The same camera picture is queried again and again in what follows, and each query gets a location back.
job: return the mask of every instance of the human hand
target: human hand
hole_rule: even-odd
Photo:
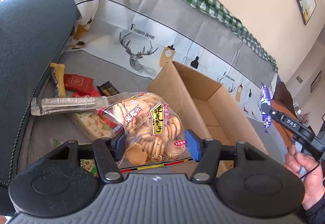
[[[293,172],[296,176],[299,176],[297,173],[300,169],[300,166],[305,167],[309,172],[317,166],[316,160],[309,156],[298,152],[296,154],[296,147],[291,145],[289,152],[285,155],[286,163],[283,165],[289,171]],[[303,198],[303,208],[309,210],[313,207],[324,195],[325,187],[323,185],[323,171],[321,166],[318,166],[314,171],[306,175],[304,182],[305,186],[305,196]]]

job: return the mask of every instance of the black snack package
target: black snack package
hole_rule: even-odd
[[[109,81],[103,83],[101,86],[98,86],[97,88],[102,96],[114,96],[120,93],[115,89],[114,86],[112,86],[112,84]]]

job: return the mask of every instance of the black cable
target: black cable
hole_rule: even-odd
[[[310,170],[309,172],[305,173],[302,177],[300,177],[300,179],[303,179],[304,177],[306,177],[306,175],[308,175],[311,172],[315,171],[320,164],[321,163],[319,162],[312,170]]]

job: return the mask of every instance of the black sleeve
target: black sleeve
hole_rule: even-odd
[[[306,211],[309,224],[325,223],[325,194],[310,210]]]

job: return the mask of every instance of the yellow label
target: yellow label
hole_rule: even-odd
[[[164,135],[164,105],[159,102],[152,109],[150,109],[152,116],[152,131],[153,135],[163,136]]]

